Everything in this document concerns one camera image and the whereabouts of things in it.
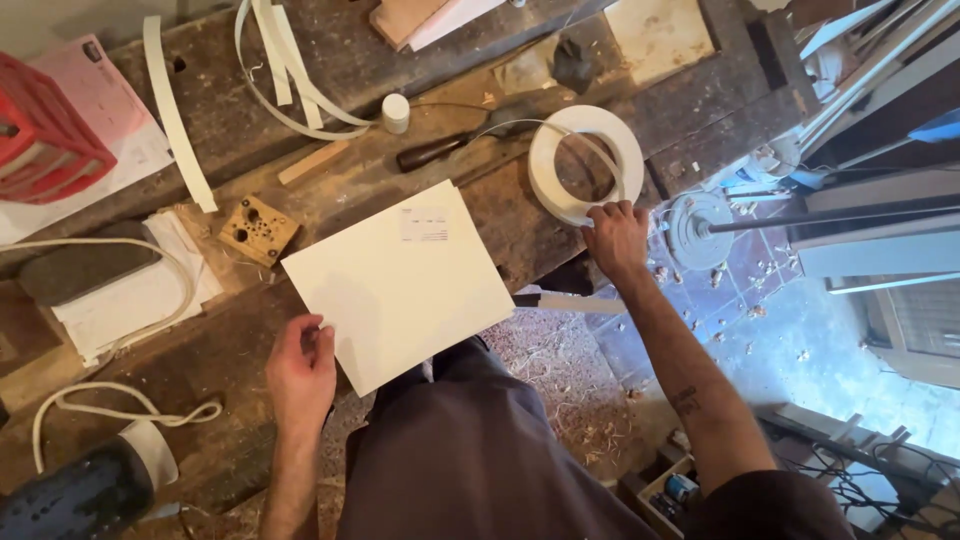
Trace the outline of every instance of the red plastic crate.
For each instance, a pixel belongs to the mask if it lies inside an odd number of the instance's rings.
[[[0,53],[0,201],[53,203],[116,164],[53,79]]]

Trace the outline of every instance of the roll of edge banding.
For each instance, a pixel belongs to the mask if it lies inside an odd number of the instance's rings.
[[[620,175],[613,191],[604,200],[596,203],[581,201],[570,195],[560,183],[554,159],[564,133],[551,125],[596,135],[610,147]],[[643,152],[630,127],[612,112],[587,105],[568,107],[547,118],[546,124],[534,135],[529,167],[530,184],[540,203],[558,219],[576,226],[593,225],[587,211],[595,206],[623,200],[636,202],[645,176]]]

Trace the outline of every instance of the wooden workbench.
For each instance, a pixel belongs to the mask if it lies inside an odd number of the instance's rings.
[[[560,28],[572,13],[573,20],[590,15],[604,2],[575,10],[577,2],[572,0],[530,0],[530,11],[523,17],[513,16],[512,8],[505,7],[445,40],[445,46],[399,56],[366,25],[365,14],[372,9],[373,0],[337,3],[337,12],[332,4],[320,0],[286,3],[294,31],[299,36],[315,36],[319,43],[303,54],[311,72],[324,73],[323,79],[315,82],[346,109],[365,111],[389,91],[415,92],[434,86],[455,73],[493,61],[531,37]],[[719,53],[640,93],[626,81],[627,73],[602,15],[568,29],[580,42],[596,42],[605,74],[584,96],[557,87],[539,98],[556,110],[573,103],[603,105],[624,118],[650,157],[651,182],[642,195],[647,205],[698,183],[803,117],[801,94],[805,89],[791,87],[788,81],[779,86],[770,82],[733,0],[714,0],[704,9]],[[316,12],[332,14],[311,14]],[[223,61],[232,55],[232,18],[232,12],[218,13],[164,35],[165,52],[171,60],[180,57],[182,62],[176,64],[186,65],[174,76],[174,91],[201,166],[217,186],[215,195],[221,206],[220,212],[209,215],[191,205],[176,211],[227,293],[207,305],[204,316],[138,344],[96,376],[97,380],[140,387],[164,411],[183,412],[213,397],[225,404],[226,416],[217,422],[164,430],[179,461],[181,480],[161,498],[217,512],[266,485],[274,425],[263,366],[277,329],[304,311],[296,290],[282,276],[269,279],[265,270],[238,264],[243,261],[241,256],[228,253],[213,238],[242,197],[255,193],[301,221],[303,231],[291,248],[299,249],[452,178],[463,186],[478,231],[511,290],[536,280],[584,249],[579,232],[549,215],[533,195],[526,177],[528,142],[523,138],[503,143],[482,139],[450,160],[411,175],[393,169],[391,157],[397,150],[475,127],[482,121],[480,111],[415,109],[421,115],[415,116],[411,132],[404,137],[371,131],[328,166],[281,186],[276,173],[314,150],[316,144],[294,150],[304,140],[253,101],[243,89],[235,61]],[[248,65],[256,65],[256,40],[248,42],[254,56]],[[335,45],[342,48],[331,54]],[[358,51],[363,61],[357,60]],[[112,57],[152,107],[139,46],[127,47]],[[365,66],[360,77],[352,73],[358,65]],[[437,71],[431,66],[441,68]],[[272,95],[266,87],[261,90]],[[473,95],[469,99],[480,104],[485,93],[493,94],[498,102],[507,99],[490,65],[427,92],[415,103],[463,103],[465,96]],[[173,205],[185,196],[179,171],[169,167],[34,239],[85,233],[120,217]],[[15,260],[6,258],[2,264],[10,268]],[[122,396],[102,392],[80,396],[77,401],[135,406]],[[23,406],[0,431],[0,449],[7,457],[0,464],[0,492],[11,491],[33,475],[32,412],[30,406]],[[56,467],[122,427],[122,422],[52,410],[45,428],[53,441],[46,445],[48,463]],[[324,467],[334,467],[336,459],[339,457],[333,454],[325,455]]]

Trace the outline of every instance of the wooden handle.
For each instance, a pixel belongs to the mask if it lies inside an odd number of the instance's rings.
[[[471,132],[463,132],[404,150],[396,155],[396,164],[404,174],[416,171],[430,161],[448,156],[454,150],[467,146],[471,135]]]

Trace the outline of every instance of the person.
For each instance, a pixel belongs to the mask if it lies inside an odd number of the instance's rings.
[[[589,252],[623,297],[696,460],[705,498],[686,538],[853,538],[831,492],[778,471],[753,413],[660,293],[646,268],[648,212],[625,201],[588,216]],[[277,439],[264,540],[319,535],[318,449],[336,385],[322,322],[294,319],[267,365]],[[412,370],[382,387],[350,436],[338,538],[657,538],[563,448],[537,392],[480,338],[436,355],[433,370],[433,383]]]

